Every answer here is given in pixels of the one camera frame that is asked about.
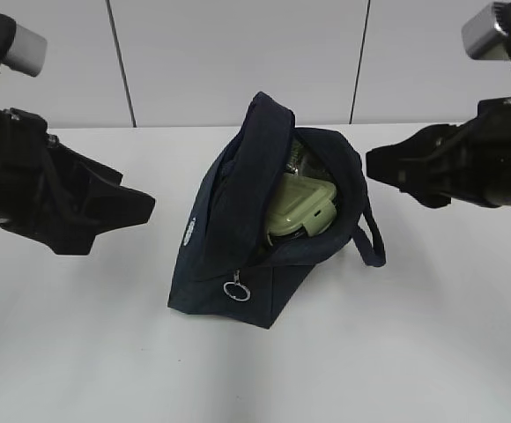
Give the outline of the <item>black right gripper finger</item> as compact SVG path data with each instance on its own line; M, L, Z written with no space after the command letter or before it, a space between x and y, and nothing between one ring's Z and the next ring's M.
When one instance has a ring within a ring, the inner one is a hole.
M392 145L366 153L367 176L400 190L422 190L426 185L425 158L432 151L432 128L426 127Z
M443 208L451 204L451 197L430 189L410 189L407 193L426 208Z

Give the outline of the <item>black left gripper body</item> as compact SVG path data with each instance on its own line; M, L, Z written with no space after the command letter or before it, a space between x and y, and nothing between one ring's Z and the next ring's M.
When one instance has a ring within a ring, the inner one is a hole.
M40 115L0 110L0 226L48 228L54 204L48 186L48 148L61 144Z

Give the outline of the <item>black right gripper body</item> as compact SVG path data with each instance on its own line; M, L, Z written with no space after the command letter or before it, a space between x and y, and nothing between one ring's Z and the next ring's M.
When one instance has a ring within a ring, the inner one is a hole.
M511 206L511 97L481 100L426 167L431 191L481 207Z

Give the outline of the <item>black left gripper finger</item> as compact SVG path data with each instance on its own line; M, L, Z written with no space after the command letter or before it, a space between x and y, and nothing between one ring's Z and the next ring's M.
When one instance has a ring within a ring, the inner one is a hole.
M117 170L62 144L48 148L48 186L54 204L48 246L58 255L88 255L98 235L147 223L156 204L122 186Z

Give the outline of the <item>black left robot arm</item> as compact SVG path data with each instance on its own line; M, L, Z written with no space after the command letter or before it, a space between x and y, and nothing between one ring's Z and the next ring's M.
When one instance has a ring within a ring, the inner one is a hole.
M100 234L140 226L156 200L62 144L39 115L0 110L0 227L59 256L86 256Z

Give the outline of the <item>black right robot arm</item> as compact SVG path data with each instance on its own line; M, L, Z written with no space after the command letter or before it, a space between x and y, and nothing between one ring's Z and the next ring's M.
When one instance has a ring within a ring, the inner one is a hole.
M366 155L367 176L439 209L511 206L511 97L481 100L462 124L428 125Z

